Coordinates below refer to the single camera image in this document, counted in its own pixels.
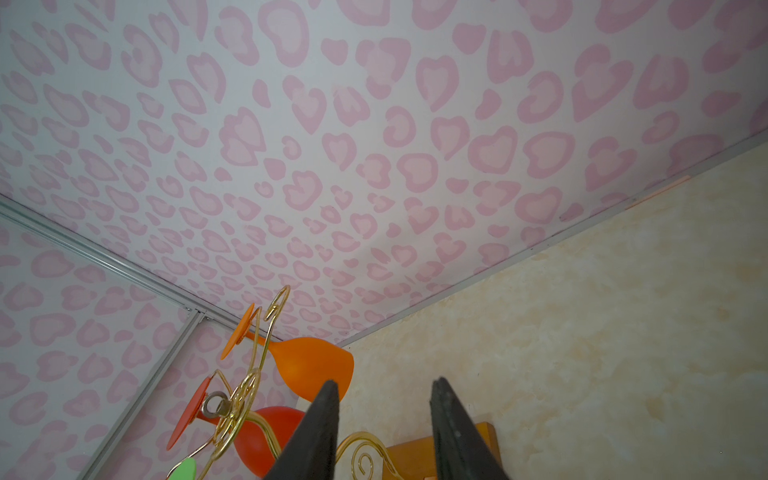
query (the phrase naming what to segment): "wooden block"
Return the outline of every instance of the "wooden block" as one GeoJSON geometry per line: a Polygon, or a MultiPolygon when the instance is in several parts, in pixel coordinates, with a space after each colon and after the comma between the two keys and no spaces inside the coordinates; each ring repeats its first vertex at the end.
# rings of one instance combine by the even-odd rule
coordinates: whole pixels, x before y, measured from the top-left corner
{"type": "MultiPolygon", "coordinates": [[[[480,436],[485,444],[491,450],[494,458],[499,465],[502,464],[502,456],[498,451],[498,441],[496,440],[496,430],[488,422],[475,424],[480,436]]],[[[395,464],[400,475],[405,480],[428,480],[437,479],[437,467],[435,466],[435,442],[432,437],[413,440],[411,442],[401,443],[392,447],[387,447],[389,456],[395,464]]],[[[382,480],[395,480],[387,467],[384,467],[382,480]]]]}

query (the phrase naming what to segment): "gray trim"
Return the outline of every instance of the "gray trim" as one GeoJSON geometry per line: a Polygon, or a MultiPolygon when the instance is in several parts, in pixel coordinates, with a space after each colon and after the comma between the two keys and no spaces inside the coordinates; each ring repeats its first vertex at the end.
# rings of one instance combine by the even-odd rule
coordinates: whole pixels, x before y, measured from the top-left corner
{"type": "Polygon", "coordinates": [[[240,319],[232,313],[201,299],[183,288],[160,278],[136,263],[112,253],[87,238],[68,230],[41,214],[0,195],[0,217],[30,230],[54,245],[85,258],[98,266],[122,276],[131,283],[183,307],[199,310],[216,323],[233,330],[240,319]]]}
{"type": "Polygon", "coordinates": [[[114,449],[118,446],[118,443],[125,435],[125,432],[131,426],[131,423],[136,418],[136,415],[141,411],[141,407],[149,400],[150,395],[154,391],[154,388],[163,378],[168,367],[173,363],[176,355],[181,351],[181,347],[184,346],[189,336],[194,331],[195,327],[206,318],[205,314],[197,310],[191,310],[187,315],[187,321],[176,335],[174,342],[163,352],[162,357],[154,364],[152,370],[141,384],[141,387],[136,391],[136,396],[131,403],[125,408],[120,418],[112,425],[109,433],[101,444],[96,449],[96,453],[91,456],[91,460],[88,465],[83,468],[78,476],[78,480],[95,480],[98,477],[99,471],[104,467],[104,464],[109,459],[114,449]]]}
{"type": "Polygon", "coordinates": [[[349,337],[348,339],[344,339],[343,341],[337,343],[337,345],[347,346],[352,342],[360,340],[364,336],[368,336],[371,333],[374,333],[376,330],[380,330],[385,326],[391,325],[400,319],[404,319],[407,316],[418,312],[422,308],[426,308],[427,306],[430,306],[433,303],[437,303],[440,300],[448,296],[451,296],[460,290],[464,290],[468,286],[474,285],[475,283],[481,280],[485,280],[486,278],[490,277],[494,273],[500,272],[509,266],[515,265],[516,263],[519,263],[525,260],[526,258],[532,257],[536,253],[539,253],[542,250],[546,250],[549,247],[555,245],[556,243],[560,243],[561,241],[569,237],[573,237],[577,233],[581,233],[587,228],[593,227],[594,225],[597,225],[603,220],[607,220],[616,214],[620,214],[621,212],[625,211],[627,207],[634,204],[636,201],[641,200],[647,197],[648,195],[651,195],[654,192],[662,190],[667,185],[672,184],[673,182],[681,179],[682,177],[685,177],[686,175],[695,177],[698,174],[702,174],[703,172],[709,170],[710,168],[716,167],[717,165],[725,163],[732,158],[738,157],[744,152],[750,151],[753,148],[757,147],[758,145],[763,144],[767,141],[768,141],[768,130],[761,131],[760,133],[755,134],[752,137],[745,138],[739,143],[731,145],[730,147],[721,151],[719,154],[715,154],[712,157],[707,158],[705,161],[701,161],[698,164],[695,164],[694,166],[684,171],[681,171],[679,174],[673,177],[669,177],[666,180],[662,181],[661,183],[656,184],[653,187],[647,190],[644,190],[639,194],[636,194],[630,198],[627,198],[625,201],[620,202],[619,204],[616,204],[613,207],[600,212],[594,217],[589,217],[579,223],[576,223],[575,225],[561,231],[560,233],[556,233],[555,235],[549,237],[547,240],[544,240],[543,242],[535,245],[534,247],[528,248],[519,253],[516,253],[515,255],[512,255],[511,257],[509,257],[507,260],[504,260],[503,262],[500,262],[500,263],[496,263],[494,266],[491,266],[487,270],[483,270],[477,275],[470,276],[469,278],[464,279],[461,282],[455,284],[451,288],[445,289],[440,293],[432,295],[429,298],[424,299],[421,302],[417,303],[416,305],[411,306],[403,310],[402,312],[396,313],[395,315],[392,315],[388,319],[385,319],[377,323],[376,325],[370,326],[367,329],[363,330],[362,332],[356,333],[355,335],[349,337]]]}

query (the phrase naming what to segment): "silver metal strip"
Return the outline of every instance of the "silver metal strip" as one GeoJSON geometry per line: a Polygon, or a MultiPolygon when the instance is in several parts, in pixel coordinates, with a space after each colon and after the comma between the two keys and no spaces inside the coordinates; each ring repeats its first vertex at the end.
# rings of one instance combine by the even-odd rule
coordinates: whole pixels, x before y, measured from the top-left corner
{"type": "Polygon", "coordinates": [[[99,471],[104,467],[104,464],[109,459],[109,456],[114,451],[115,447],[128,431],[131,423],[136,418],[136,415],[141,411],[141,407],[149,399],[150,395],[154,391],[154,388],[163,378],[166,370],[173,363],[176,355],[181,351],[181,347],[184,346],[187,339],[190,337],[195,327],[206,318],[205,314],[191,310],[187,315],[187,321],[176,335],[174,342],[163,352],[160,359],[154,364],[147,379],[141,384],[139,390],[136,391],[136,396],[131,403],[125,408],[120,418],[112,425],[109,433],[96,449],[96,453],[91,456],[91,460],[85,468],[80,472],[78,480],[96,480],[99,471]]]}
{"type": "Polygon", "coordinates": [[[587,228],[593,227],[594,225],[597,225],[603,220],[607,220],[616,214],[620,214],[621,212],[625,211],[627,207],[629,207],[631,204],[635,203],[636,201],[642,198],[645,198],[654,192],[664,189],[667,185],[672,184],[673,182],[681,179],[682,177],[685,177],[686,175],[695,177],[698,174],[702,174],[703,172],[713,167],[716,167],[717,165],[725,163],[732,158],[738,157],[739,155],[747,151],[750,151],[753,148],[757,147],[758,145],[761,145],[767,141],[768,141],[768,130],[761,131],[760,133],[755,134],[752,137],[745,138],[739,143],[731,145],[730,147],[721,151],[719,154],[715,154],[712,157],[707,158],[705,161],[701,161],[698,164],[695,164],[694,166],[684,171],[681,171],[679,174],[674,175],[673,177],[667,178],[663,182],[654,185],[652,188],[644,190],[639,194],[634,195],[633,197],[627,198],[625,201],[620,202],[619,204],[616,204],[611,208],[603,210],[602,212],[595,215],[594,217],[589,217],[585,220],[582,220],[581,222],[576,223],[575,225],[561,231],[560,233],[556,233],[552,237],[549,237],[547,240],[541,243],[538,243],[537,245],[531,248],[523,250],[520,253],[516,253],[515,255],[512,255],[511,257],[509,257],[507,260],[504,260],[500,263],[496,263],[494,266],[489,267],[487,270],[483,270],[482,272],[476,275],[470,276],[469,278],[464,279],[461,282],[455,284],[451,288],[445,289],[440,293],[430,296],[429,298],[422,300],[416,305],[411,306],[400,313],[396,313],[395,315],[392,315],[388,319],[382,320],[376,325],[372,325],[367,329],[363,330],[362,332],[358,332],[355,335],[349,337],[348,339],[344,339],[343,341],[337,343],[337,345],[347,346],[352,342],[360,340],[364,336],[368,336],[371,333],[374,333],[376,330],[381,330],[385,326],[391,325],[398,320],[404,319],[407,316],[418,312],[422,308],[426,308],[427,306],[430,306],[433,303],[437,303],[440,300],[448,296],[451,296],[458,291],[464,290],[468,286],[474,285],[475,283],[481,280],[485,280],[486,278],[490,277],[494,273],[500,272],[505,268],[508,268],[512,265],[515,265],[516,263],[519,263],[525,260],[526,258],[532,257],[536,253],[539,253],[542,250],[546,250],[549,247],[555,245],[556,243],[560,243],[561,241],[569,237],[573,237],[577,233],[581,233],[587,228]]]}
{"type": "Polygon", "coordinates": [[[230,330],[234,330],[240,322],[240,319],[232,313],[187,292],[136,263],[112,253],[101,245],[2,195],[0,195],[0,217],[30,230],[64,250],[122,276],[129,282],[142,286],[159,297],[192,310],[199,310],[208,315],[214,322],[230,330]]]}

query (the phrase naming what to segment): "pink and white wall panel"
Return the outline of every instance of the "pink and white wall panel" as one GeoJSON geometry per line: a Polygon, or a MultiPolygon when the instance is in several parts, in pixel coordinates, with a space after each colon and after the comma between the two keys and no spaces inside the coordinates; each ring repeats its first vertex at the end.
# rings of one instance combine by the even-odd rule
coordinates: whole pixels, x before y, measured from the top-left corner
{"type": "Polygon", "coordinates": [[[76,478],[187,311],[0,224],[0,478],[76,478]]]}
{"type": "Polygon", "coordinates": [[[768,127],[765,0],[2,0],[0,192],[339,341],[768,127]]]}
{"type": "MultiPolygon", "coordinates": [[[[197,420],[187,428],[169,452],[165,450],[176,421],[205,376],[210,375],[216,368],[221,369],[232,387],[245,376],[245,365],[250,361],[248,343],[241,343],[235,347],[229,358],[220,360],[221,350],[230,334],[229,330],[212,322],[202,323],[195,329],[104,466],[103,478],[164,480],[174,465],[210,438],[214,427],[197,420]]],[[[216,378],[208,390],[212,392],[226,389],[216,378]]],[[[297,399],[280,378],[272,356],[268,356],[253,409],[265,406],[295,407],[297,399]]],[[[198,454],[198,458],[203,459],[202,463],[205,463],[209,454],[210,447],[198,454]]],[[[211,473],[212,478],[226,480],[254,477],[240,461],[234,447],[214,464],[211,473]]]]}

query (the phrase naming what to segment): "green plastic object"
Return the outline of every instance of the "green plastic object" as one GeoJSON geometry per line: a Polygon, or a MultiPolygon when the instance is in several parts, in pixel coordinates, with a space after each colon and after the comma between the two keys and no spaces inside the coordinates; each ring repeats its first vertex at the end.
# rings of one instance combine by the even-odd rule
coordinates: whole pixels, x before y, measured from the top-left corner
{"type": "Polygon", "coordinates": [[[195,475],[197,475],[197,465],[193,458],[187,458],[174,470],[168,480],[194,480],[195,475]]]}

